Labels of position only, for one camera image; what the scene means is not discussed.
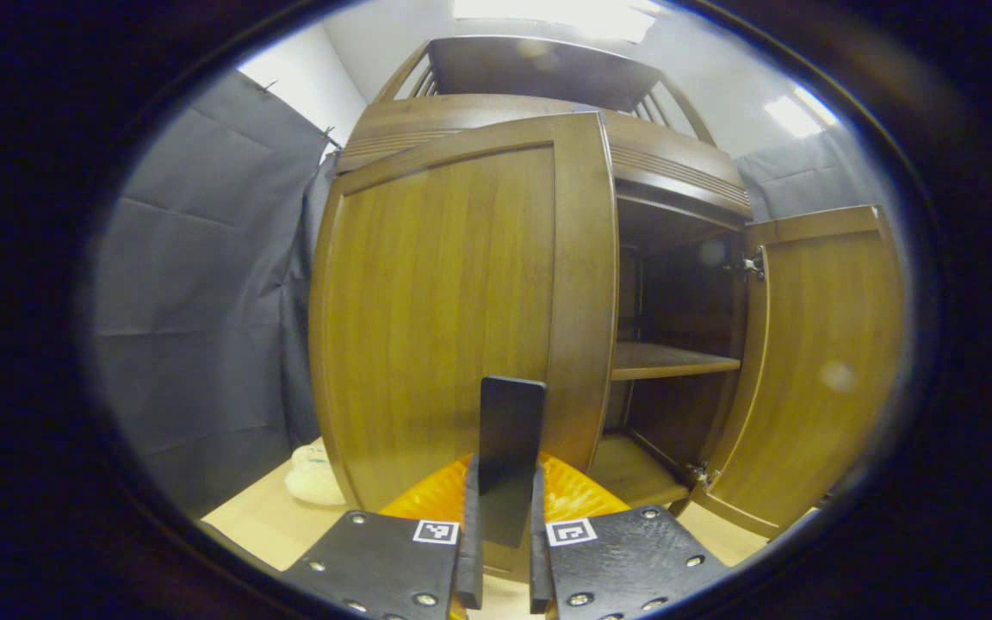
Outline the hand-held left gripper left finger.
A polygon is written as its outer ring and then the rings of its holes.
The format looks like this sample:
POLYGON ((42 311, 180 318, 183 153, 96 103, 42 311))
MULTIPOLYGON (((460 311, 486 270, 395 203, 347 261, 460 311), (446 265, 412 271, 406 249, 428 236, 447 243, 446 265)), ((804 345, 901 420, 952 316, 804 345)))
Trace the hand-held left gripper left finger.
POLYGON ((281 580, 363 619, 468 619, 483 607, 477 460, 439 468, 381 511, 347 511, 281 580))

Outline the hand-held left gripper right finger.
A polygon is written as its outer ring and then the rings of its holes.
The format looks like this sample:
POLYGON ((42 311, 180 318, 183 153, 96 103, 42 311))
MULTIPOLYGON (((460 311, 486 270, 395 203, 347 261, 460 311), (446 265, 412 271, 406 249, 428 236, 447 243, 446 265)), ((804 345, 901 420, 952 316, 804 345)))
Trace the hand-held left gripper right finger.
POLYGON ((547 619, 644 619, 729 570, 665 506, 631 507, 548 454, 530 538, 530 611, 547 619))

